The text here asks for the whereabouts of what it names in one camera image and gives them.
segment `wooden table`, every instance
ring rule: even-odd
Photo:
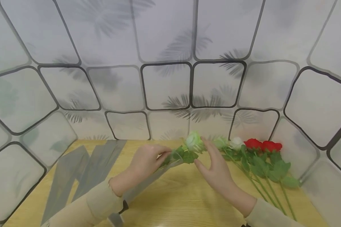
[[[91,155],[96,145],[105,143],[106,141],[78,140],[68,148],[66,153],[84,145]],[[125,170],[136,149],[147,143],[159,143],[170,148],[177,148],[181,141],[127,141],[109,176],[114,176]],[[210,165],[207,153],[200,155],[199,160],[206,166]],[[233,163],[228,163],[228,165],[238,186],[248,193],[260,197],[244,174]],[[4,227],[40,226],[55,169],[56,165],[15,211]],[[72,200],[77,186],[78,182],[75,181],[68,201]],[[278,186],[274,188],[289,213],[281,189]],[[300,223],[306,227],[328,227],[301,189],[288,190],[287,193]],[[125,226],[240,227],[245,223],[242,215],[208,186],[194,164],[182,164],[171,168],[137,196],[129,207],[129,210],[122,214]],[[104,220],[98,226],[109,227],[111,225]]]

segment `red rose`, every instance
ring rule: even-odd
[[[262,143],[262,147],[261,149],[264,151],[264,152],[279,152],[280,149],[282,149],[282,144],[281,143],[274,143],[273,141],[264,141]]]
[[[262,142],[260,142],[257,139],[248,139],[247,141],[244,141],[245,146],[250,149],[261,149],[262,148]]]

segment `beige sleeve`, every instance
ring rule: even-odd
[[[257,200],[254,209],[245,220],[252,227],[303,227],[262,199]]]
[[[56,213],[42,227],[92,227],[110,214],[120,212],[123,200],[115,195],[108,184],[101,182],[88,193]]]

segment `hand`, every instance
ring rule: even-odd
[[[129,167],[109,181],[117,196],[152,175],[171,154],[171,149],[158,144],[146,144],[135,152]]]
[[[229,167],[216,146],[204,137],[201,139],[210,155],[211,167],[208,170],[198,159],[194,160],[194,163],[207,183],[224,198],[228,198],[230,192],[237,188],[231,177]]]
[[[220,193],[229,203],[247,217],[254,209],[256,198],[240,189],[233,181],[230,170],[220,151],[211,142],[201,137],[211,158],[211,167],[208,170],[198,159],[194,160],[207,183]]]

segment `artificial flower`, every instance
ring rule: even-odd
[[[205,150],[205,146],[203,141],[201,140],[200,135],[196,131],[192,131],[189,133],[186,141],[184,142],[190,151],[202,153]]]
[[[230,142],[230,146],[237,151],[241,150],[242,145],[245,145],[245,143],[242,141],[240,137],[235,137]]]
[[[274,143],[273,141],[264,141],[262,143],[261,149],[264,152],[279,152],[282,149],[282,144],[281,143]]]
[[[217,137],[212,142],[219,150],[224,150],[229,146],[229,141],[222,136]]]
[[[262,148],[262,142],[260,142],[257,139],[248,139],[247,141],[244,141],[245,146],[249,149],[261,149]]]

